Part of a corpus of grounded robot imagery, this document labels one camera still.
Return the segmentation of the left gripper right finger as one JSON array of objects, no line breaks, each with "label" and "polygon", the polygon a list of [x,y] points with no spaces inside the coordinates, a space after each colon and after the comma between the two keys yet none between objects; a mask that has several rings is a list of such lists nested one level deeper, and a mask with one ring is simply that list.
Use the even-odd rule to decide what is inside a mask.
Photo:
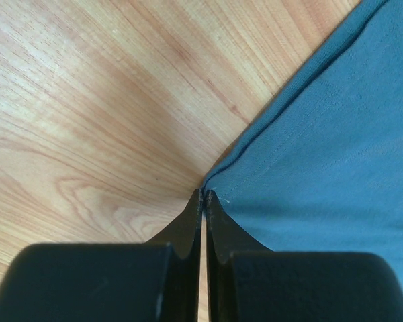
[{"label": "left gripper right finger", "polygon": [[205,199],[211,321],[403,321],[403,292],[371,253],[274,252]]}]

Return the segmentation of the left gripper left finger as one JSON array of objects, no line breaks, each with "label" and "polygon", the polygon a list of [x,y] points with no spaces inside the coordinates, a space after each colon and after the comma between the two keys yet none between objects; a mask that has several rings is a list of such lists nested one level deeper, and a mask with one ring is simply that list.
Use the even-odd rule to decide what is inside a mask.
[{"label": "left gripper left finger", "polygon": [[34,244],[0,284],[0,321],[196,321],[202,193],[140,244]]}]

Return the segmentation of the grey-blue t-shirt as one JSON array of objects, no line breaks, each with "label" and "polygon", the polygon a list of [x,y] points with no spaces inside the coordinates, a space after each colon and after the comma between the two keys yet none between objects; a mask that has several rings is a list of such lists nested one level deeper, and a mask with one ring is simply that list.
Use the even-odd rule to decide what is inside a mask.
[{"label": "grey-blue t-shirt", "polygon": [[362,1],[204,189],[268,248],[371,252],[403,289],[403,1]]}]

